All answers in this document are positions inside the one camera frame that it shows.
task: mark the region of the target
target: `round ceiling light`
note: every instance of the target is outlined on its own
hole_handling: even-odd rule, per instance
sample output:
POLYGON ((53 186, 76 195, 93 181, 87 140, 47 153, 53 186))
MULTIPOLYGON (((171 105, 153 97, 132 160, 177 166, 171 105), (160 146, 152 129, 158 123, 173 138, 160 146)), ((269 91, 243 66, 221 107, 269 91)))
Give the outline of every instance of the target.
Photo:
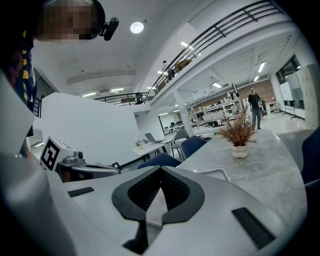
POLYGON ((134 22, 130 26, 130 30, 134 34, 139 34, 144 30, 144 25, 141 22, 134 22))

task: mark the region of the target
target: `whiteboard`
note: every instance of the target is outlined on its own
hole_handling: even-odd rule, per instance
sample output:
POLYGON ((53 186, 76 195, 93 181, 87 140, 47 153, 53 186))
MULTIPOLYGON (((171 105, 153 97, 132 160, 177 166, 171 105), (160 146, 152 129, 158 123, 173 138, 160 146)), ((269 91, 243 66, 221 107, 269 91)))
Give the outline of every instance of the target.
POLYGON ((280 84, 282 96, 284 101, 293 101, 290 86, 288 82, 280 84))

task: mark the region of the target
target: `laptop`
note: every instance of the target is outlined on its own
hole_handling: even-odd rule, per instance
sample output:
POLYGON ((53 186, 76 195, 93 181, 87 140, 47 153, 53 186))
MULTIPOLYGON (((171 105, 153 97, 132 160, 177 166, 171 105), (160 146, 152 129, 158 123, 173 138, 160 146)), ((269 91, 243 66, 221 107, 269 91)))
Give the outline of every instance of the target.
POLYGON ((162 140, 155 140, 155 138, 152 136, 151 133, 145 133, 144 135, 146 136, 146 138, 148 139, 148 141, 150 141, 150 142, 152 142, 152 143, 162 142, 162 140))

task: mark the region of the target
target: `white flower pot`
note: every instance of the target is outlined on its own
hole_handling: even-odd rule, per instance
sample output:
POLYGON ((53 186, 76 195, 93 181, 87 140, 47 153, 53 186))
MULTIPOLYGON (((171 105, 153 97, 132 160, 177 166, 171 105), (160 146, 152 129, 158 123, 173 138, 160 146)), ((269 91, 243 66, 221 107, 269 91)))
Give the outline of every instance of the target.
POLYGON ((248 156, 248 148, 245 146, 232 146, 232 156, 235 159, 245 159, 248 156))

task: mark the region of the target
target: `railing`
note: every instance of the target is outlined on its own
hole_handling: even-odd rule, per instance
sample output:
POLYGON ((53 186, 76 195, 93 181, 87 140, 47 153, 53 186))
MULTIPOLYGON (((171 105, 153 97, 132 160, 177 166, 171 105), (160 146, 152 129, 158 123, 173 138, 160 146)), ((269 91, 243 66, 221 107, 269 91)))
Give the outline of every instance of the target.
POLYGON ((41 118, 41 105, 42 105, 42 100, 39 98, 35 98, 33 114, 38 118, 41 118))
POLYGON ((150 103, 150 95, 148 92, 114 94, 107 97, 95 98, 96 101, 110 103, 119 106, 131 106, 150 103))
POLYGON ((150 99, 152 99, 170 82, 174 77, 174 73, 179 73, 189 63, 191 63, 194 58, 197 58, 203 50, 218 40, 226 38, 228 34, 236 31, 237 29, 240 29, 252 22, 258 22, 261 18, 275 14, 283 14, 283 12, 269 0, 263 0, 236 10, 213 24, 197 36, 168 65, 168 67, 163 71, 163 74, 161 74, 153 84, 152 88, 155 89, 151 89, 149 91, 150 99))

